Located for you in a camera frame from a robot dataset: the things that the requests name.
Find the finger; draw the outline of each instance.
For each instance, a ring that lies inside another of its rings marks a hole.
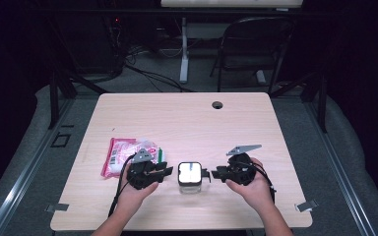
[[[254,158],[254,157],[250,157],[250,159],[251,159],[251,161],[253,161],[253,163],[256,163],[256,164],[263,167],[263,163],[260,160]]]
[[[229,189],[231,189],[237,194],[240,194],[242,191],[241,190],[242,187],[232,180],[229,180],[229,179],[225,180],[225,184],[229,187]]]
[[[141,190],[144,192],[145,196],[152,194],[155,189],[158,187],[158,182],[154,182],[153,184],[147,186],[145,189]]]

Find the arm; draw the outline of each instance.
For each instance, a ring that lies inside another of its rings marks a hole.
[[[121,188],[127,183],[127,172],[129,165],[125,167]],[[149,187],[136,190],[127,185],[118,198],[118,204],[113,214],[94,232],[93,236],[103,235],[118,236],[121,234],[125,225],[140,208],[143,200],[158,187],[158,182],[154,182]]]
[[[263,167],[263,164],[256,158],[251,158],[251,160]],[[238,185],[231,180],[226,180],[226,185],[241,195],[245,202],[257,211],[263,220],[266,235],[292,235],[281,212],[273,203],[269,185],[261,174],[256,174],[254,180],[247,186]]]

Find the snack bag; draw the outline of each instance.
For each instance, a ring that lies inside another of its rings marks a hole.
[[[155,143],[147,140],[137,141],[136,139],[112,138],[109,152],[100,175],[105,178],[118,177],[127,158],[135,154],[141,148],[144,148],[154,157],[152,160],[154,164],[158,163],[158,153],[161,153],[161,149],[159,149]]]

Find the grommet hole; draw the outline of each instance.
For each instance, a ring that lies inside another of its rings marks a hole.
[[[214,101],[213,102],[213,108],[214,109],[221,109],[223,107],[222,102],[220,101]]]

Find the white desk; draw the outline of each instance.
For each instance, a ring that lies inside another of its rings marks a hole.
[[[303,0],[161,0],[167,8],[300,8]],[[182,19],[182,64],[180,83],[188,82],[189,57],[187,50],[187,24]]]
[[[223,108],[214,109],[214,101]],[[118,179],[103,179],[99,173],[111,138],[146,138],[174,166],[126,230],[262,228],[258,214],[221,180],[204,179],[200,194],[179,192],[180,162],[198,161],[211,171],[226,165],[225,154],[237,145],[262,145],[248,153],[264,163],[287,224],[312,223],[309,212],[295,210],[305,199],[265,93],[122,93],[100,97],[60,198],[69,208],[54,213],[53,230],[95,230],[106,220]]]

